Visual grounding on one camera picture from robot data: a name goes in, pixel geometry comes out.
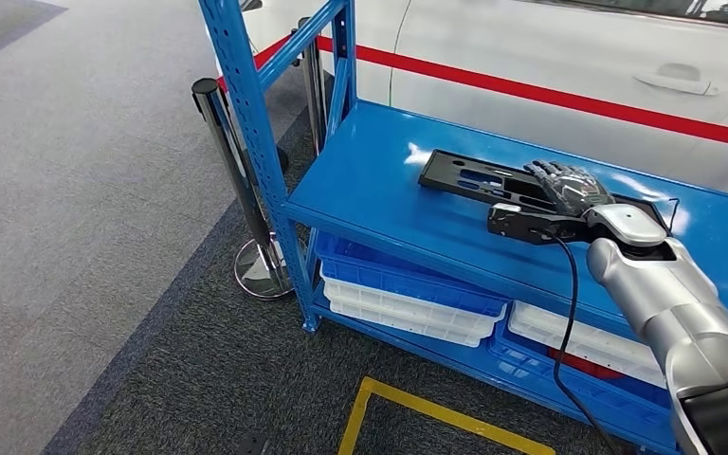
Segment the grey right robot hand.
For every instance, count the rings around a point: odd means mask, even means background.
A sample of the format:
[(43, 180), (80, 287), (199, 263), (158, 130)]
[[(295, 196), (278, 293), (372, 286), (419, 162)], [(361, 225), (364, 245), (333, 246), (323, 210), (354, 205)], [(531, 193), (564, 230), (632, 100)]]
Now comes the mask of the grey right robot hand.
[(556, 211), (563, 215), (581, 217), (593, 207), (616, 202), (600, 181), (583, 169), (544, 160), (533, 160), (523, 169), (537, 180)]

